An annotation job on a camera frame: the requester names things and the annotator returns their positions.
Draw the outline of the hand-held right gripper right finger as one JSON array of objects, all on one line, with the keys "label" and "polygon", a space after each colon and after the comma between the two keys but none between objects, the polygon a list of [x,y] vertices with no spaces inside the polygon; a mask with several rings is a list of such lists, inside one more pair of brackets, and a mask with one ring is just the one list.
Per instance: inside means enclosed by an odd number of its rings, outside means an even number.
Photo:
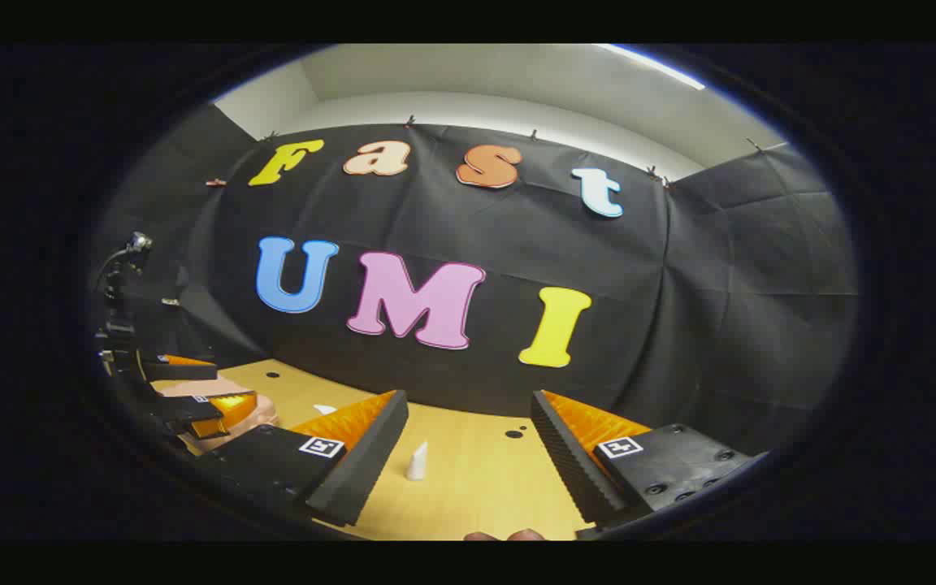
[{"label": "hand-held right gripper right finger", "polygon": [[532,395],[531,421],[577,511],[595,529],[658,514],[765,458],[684,423],[649,428],[547,390]]}]

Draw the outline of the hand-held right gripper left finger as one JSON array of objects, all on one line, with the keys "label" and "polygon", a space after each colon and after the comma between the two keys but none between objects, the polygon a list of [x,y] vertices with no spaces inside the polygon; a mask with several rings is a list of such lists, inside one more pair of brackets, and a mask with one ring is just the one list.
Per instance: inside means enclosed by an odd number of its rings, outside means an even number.
[{"label": "hand-held right gripper left finger", "polygon": [[291,429],[263,423],[200,458],[242,500],[285,519],[359,521],[409,409],[391,390]]}]

